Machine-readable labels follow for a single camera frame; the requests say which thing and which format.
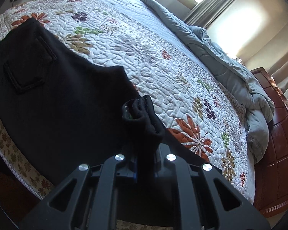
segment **metal screw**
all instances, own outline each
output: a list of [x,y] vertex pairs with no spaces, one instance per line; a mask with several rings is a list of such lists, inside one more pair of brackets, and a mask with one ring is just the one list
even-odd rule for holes
[[205,171],[210,171],[210,170],[212,170],[212,165],[209,164],[209,163],[203,164],[203,170],[205,170]]
[[80,164],[78,168],[79,168],[80,171],[86,171],[88,169],[88,165],[85,164],[85,163],[84,164]]
[[168,154],[166,156],[166,159],[168,159],[169,161],[175,161],[176,160],[176,156],[174,154]]
[[115,160],[117,161],[123,161],[125,159],[125,156],[123,154],[117,154],[115,156]]

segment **wooden headboard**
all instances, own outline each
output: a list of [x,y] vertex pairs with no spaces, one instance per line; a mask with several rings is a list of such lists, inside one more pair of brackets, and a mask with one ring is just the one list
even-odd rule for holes
[[268,148],[255,165],[254,206],[265,217],[271,217],[288,208],[288,100],[264,68],[251,72],[275,103],[274,118],[268,124]]

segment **bed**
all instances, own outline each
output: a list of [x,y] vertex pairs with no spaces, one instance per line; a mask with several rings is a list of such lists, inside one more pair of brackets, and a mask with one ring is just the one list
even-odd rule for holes
[[[140,0],[33,0],[0,15],[0,41],[31,17],[91,63],[123,66],[139,94],[151,96],[166,128],[254,202],[254,158],[247,148],[245,107],[151,8]],[[0,155],[38,198],[53,188],[47,174],[14,144],[1,118]],[[118,229],[128,224],[118,221]]]

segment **floral quilt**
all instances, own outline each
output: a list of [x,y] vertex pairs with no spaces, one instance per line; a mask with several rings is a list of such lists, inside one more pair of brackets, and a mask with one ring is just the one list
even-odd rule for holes
[[[179,142],[220,168],[228,182],[251,197],[246,194],[245,108],[214,77],[173,44],[102,0],[19,4],[0,15],[0,41],[31,17],[93,64],[123,66],[140,95],[151,96],[157,116]],[[18,150],[1,120],[0,154],[30,191],[40,198],[49,193],[52,184]]]

